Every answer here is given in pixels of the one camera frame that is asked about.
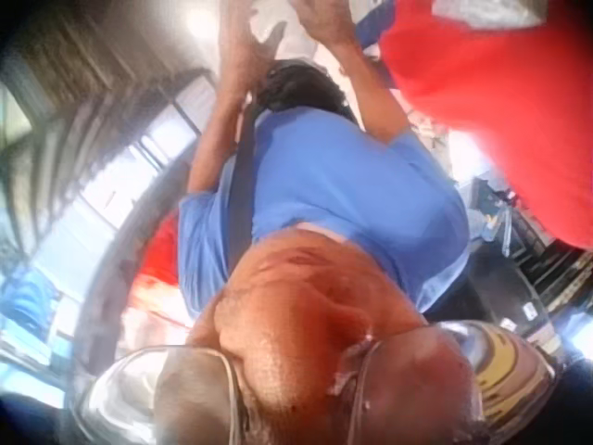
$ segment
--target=blue shirt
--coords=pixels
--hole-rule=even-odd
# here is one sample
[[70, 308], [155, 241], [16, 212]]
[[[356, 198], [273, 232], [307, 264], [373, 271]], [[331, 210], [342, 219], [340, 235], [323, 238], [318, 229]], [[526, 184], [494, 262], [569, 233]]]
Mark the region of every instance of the blue shirt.
[[[413, 133], [383, 144], [337, 115], [293, 108], [256, 130], [253, 241], [297, 223], [336, 232], [374, 257], [420, 310], [467, 260], [468, 221], [453, 183]], [[219, 189], [180, 204], [179, 276], [196, 316], [221, 290], [234, 159]]]

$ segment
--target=black strap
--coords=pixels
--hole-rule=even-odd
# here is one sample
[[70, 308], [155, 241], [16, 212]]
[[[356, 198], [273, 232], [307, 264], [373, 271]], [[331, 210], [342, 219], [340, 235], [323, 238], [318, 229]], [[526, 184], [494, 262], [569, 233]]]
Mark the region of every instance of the black strap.
[[253, 156], [255, 151], [255, 124], [257, 102], [245, 110], [241, 140], [234, 161], [233, 179], [229, 192], [229, 275], [233, 273], [243, 254], [251, 246], [255, 181]]
[[256, 119], [264, 109], [282, 111], [303, 106], [323, 109], [356, 123], [344, 93], [326, 73], [300, 60], [275, 63], [257, 100], [244, 114], [229, 192], [229, 275], [252, 242]]

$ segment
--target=blue object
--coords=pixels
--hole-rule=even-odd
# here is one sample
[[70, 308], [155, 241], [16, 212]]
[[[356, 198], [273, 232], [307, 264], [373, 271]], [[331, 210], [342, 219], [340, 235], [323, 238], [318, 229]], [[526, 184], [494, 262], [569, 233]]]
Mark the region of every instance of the blue object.
[[56, 289], [45, 275], [37, 269], [20, 267], [9, 278], [0, 298], [0, 312], [44, 341], [55, 296]]
[[[265, 118], [256, 141], [254, 243], [301, 222], [332, 230], [373, 256], [422, 311], [465, 266], [461, 197], [413, 133], [385, 145], [344, 118], [301, 107]], [[180, 205], [180, 285], [194, 316], [228, 278], [233, 163], [217, 193]]]
[[356, 25], [356, 35], [362, 49], [375, 45], [384, 31], [393, 26], [396, 20], [395, 0], [384, 0]]

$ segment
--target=raised arm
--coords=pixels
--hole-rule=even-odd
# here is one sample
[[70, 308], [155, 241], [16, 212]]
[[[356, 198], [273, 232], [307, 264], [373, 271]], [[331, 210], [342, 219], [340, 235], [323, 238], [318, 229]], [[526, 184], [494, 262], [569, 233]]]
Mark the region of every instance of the raised arm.
[[187, 185], [188, 193], [216, 191], [222, 168], [234, 152], [234, 138], [247, 93], [265, 78], [285, 23], [260, 44], [251, 33], [252, 0], [221, 2], [221, 80], [214, 110], [200, 138]]
[[347, 0], [290, 0], [309, 35], [326, 46], [352, 81], [367, 133], [388, 143], [409, 128], [406, 113], [362, 53]]

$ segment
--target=red shirt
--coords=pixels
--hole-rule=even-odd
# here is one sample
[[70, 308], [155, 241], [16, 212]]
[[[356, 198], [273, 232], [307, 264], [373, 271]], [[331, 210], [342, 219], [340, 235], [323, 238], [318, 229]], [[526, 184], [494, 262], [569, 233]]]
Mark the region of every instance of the red shirt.
[[546, 229], [593, 247], [593, 57], [572, 11], [544, 26], [482, 32], [398, 0], [380, 42], [405, 98], [473, 134]]

